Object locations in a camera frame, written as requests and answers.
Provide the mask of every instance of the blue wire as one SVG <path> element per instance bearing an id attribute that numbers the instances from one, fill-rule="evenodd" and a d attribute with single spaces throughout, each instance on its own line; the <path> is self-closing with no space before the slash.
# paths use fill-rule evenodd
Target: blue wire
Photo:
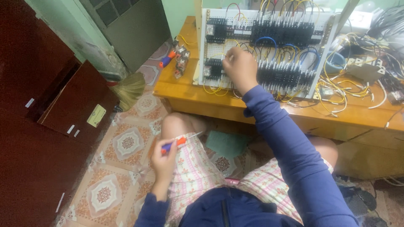
<path id="1" fill-rule="evenodd" d="M 320 55 L 319 55 L 317 52 L 314 52 L 314 51 L 312 51 L 312 50 L 308 50 L 308 51 L 306 51 L 306 52 L 304 52 L 304 53 L 302 53 L 302 54 L 300 55 L 300 57 L 302 57 L 302 55 L 305 55 L 304 58 L 302 59 L 300 65 L 303 64 L 303 61 L 306 59 L 306 56 L 307 56 L 308 53 L 315 53 L 316 56 L 317 56 L 317 59 L 318 59 L 318 60 L 317 60 L 317 64 L 316 64 L 316 66 L 313 68 L 313 70 L 316 70 L 317 67 L 318 67 L 318 65 L 320 64 Z"/>
<path id="2" fill-rule="evenodd" d="M 271 37 L 261 37 L 261 38 L 259 38 L 259 39 L 257 39 L 257 40 L 255 41 L 254 46 L 256 46 L 256 45 L 257 45 L 257 42 L 258 42 L 259 40 L 261 40 L 261 39 L 270 39 L 270 40 L 272 40 L 272 41 L 274 42 L 274 44 L 275 44 L 275 54 L 274 54 L 274 56 L 272 57 L 272 60 L 271 60 L 271 61 L 273 61 L 273 60 L 275 59 L 275 56 L 276 56 L 276 49 L 278 48 L 278 46 L 276 45 L 275 40 L 274 40 L 273 38 L 271 38 Z"/>
<path id="3" fill-rule="evenodd" d="M 291 46 L 291 47 L 293 47 L 293 48 L 295 49 L 295 57 L 293 58 L 293 63 L 295 63 L 295 59 L 296 59 L 296 57 L 297 57 L 297 49 L 296 49 L 296 46 L 294 46 L 294 45 L 292 45 L 292 44 L 285 44 L 283 47 L 286 47 L 286 46 Z"/>

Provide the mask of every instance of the broom bristles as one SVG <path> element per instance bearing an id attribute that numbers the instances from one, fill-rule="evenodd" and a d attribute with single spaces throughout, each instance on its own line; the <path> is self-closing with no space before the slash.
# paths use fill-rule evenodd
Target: broom bristles
<path id="1" fill-rule="evenodd" d="M 128 111 L 143 94 L 145 89 L 145 78 L 143 73 L 137 72 L 129 74 L 117 85 L 109 87 L 120 100 L 119 106 L 123 111 Z"/>

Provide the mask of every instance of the screwdriver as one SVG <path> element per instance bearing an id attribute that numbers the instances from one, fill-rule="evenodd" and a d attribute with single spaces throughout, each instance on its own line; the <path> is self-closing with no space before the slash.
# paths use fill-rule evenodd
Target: screwdriver
<path id="1" fill-rule="evenodd" d="M 197 136 L 197 135 L 201 134 L 202 132 L 195 133 L 194 135 L 192 135 L 192 136 L 190 136 L 190 137 L 181 137 L 181 138 L 179 138 L 179 139 L 177 140 L 177 146 L 178 146 L 178 145 L 181 145 L 181 144 L 184 144 L 184 143 L 187 141 L 187 139 L 192 138 L 192 137 L 194 137 L 194 136 Z M 171 145 L 172 145 L 172 144 L 173 144 L 173 143 L 164 144 L 164 145 L 161 147 L 161 153 L 162 153 L 162 154 L 166 154 L 168 151 L 170 151 L 170 148 L 171 148 Z"/>

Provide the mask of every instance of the white label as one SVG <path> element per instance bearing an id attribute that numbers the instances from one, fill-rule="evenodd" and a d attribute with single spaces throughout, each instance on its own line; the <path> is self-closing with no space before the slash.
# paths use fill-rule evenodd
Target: white label
<path id="1" fill-rule="evenodd" d="M 76 137 L 79 132 L 80 130 L 77 130 L 76 133 L 74 134 L 74 137 Z"/>
<path id="2" fill-rule="evenodd" d="M 30 99 L 27 104 L 25 105 L 25 107 L 29 107 L 33 102 L 35 101 L 35 99 Z"/>
<path id="3" fill-rule="evenodd" d="M 64 197 L 64 196 L 65 196 L 65 193 L 63 192 L 62 197 L 61 197 L 60 200 L 59 200 L 59 205 L 57 205 L 57 208 L 56 208 L 55 213 L 57 213 L 57 212 L 59 211 L 59 207 L 60 207 L 60 204 L 62 203 L 62 200 L 63 200 L 63 197 Z"/>
<path id="4" fill-rule="evenodd" d="M 67 131 L 67 133 L 70 134 L 70 133 L 72 132 L 73 128 L 74 128 L 74 124 L 72 124 L 72 126 L 69 128 L 69 130 Z"/>

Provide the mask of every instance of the cabinet door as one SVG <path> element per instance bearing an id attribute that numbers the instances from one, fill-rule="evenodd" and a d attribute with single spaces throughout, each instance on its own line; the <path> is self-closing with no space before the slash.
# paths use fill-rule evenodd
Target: cabinet door
<path id="1" fill-rule="evenodd" d="M 0 108 L 25 117 L 74 53 L 24 0 L 1 0 L 0 15 Z"/>
<path id="2" fill-rule="evenodd" d="M 117 102 L 118 98 L 106 86 L 106 80 L 86 61 L 38 122 L 92 146 L 103 126 L 110 123 L 109 116 Z M 87 119 L 97 104 L 106 113 L 94 127 L 87 123 Z"/>
<path id="3" fill-rule="evenodd" d="M 89 146 L 0 110 L 0 225 L 49 226 L 73 192 Z"/>

